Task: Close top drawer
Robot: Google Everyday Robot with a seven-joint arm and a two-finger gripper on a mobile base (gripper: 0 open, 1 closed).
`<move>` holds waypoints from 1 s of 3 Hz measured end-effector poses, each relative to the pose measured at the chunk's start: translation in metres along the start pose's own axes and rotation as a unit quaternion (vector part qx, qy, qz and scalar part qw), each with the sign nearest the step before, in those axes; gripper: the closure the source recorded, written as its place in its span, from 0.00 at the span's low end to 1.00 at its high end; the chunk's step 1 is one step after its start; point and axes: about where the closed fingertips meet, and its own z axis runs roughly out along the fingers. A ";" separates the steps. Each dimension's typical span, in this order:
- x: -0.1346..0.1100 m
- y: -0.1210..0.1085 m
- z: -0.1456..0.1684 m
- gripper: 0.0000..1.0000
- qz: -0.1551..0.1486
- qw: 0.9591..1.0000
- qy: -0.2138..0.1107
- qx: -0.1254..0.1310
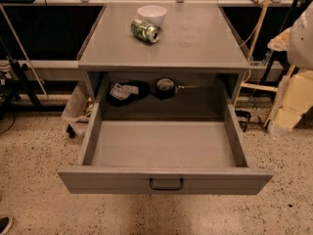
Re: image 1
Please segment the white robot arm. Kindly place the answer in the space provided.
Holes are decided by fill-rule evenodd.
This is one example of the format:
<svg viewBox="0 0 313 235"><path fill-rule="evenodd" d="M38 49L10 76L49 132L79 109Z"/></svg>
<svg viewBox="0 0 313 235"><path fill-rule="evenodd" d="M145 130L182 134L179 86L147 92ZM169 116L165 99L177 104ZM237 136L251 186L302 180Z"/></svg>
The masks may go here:
<svg viewBox="0 0 313 235"><path fill-rule="evenodd" d="M293 26L272 39L268 47L286 50L289 63L299 68L292 77L283 76L269 114L268 131L282 135L291 132L313 107L313 2Z"/></svg>

